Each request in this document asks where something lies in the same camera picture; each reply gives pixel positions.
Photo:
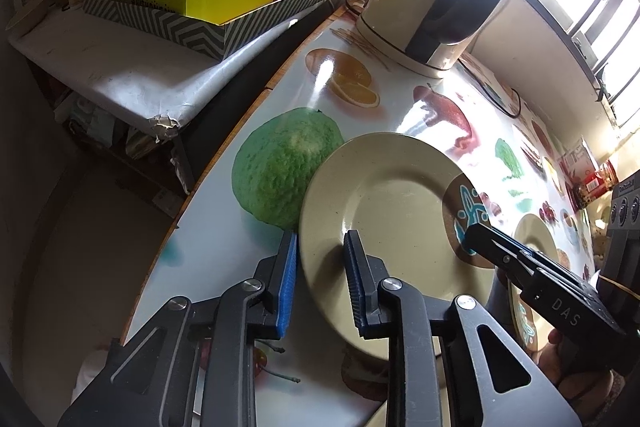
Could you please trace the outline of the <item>person's right hand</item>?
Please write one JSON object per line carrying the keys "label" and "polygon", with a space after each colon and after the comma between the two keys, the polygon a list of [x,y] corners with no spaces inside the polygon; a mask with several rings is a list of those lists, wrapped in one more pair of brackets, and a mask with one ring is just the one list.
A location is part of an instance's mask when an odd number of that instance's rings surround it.
{"label": "person's right hand", "polygon": [[534,355],[534,361],[582,421],[589,421],[604,407],[614,375],[611,371],[578,372],[565,346],[563,335],[551,329],[548,343]]}

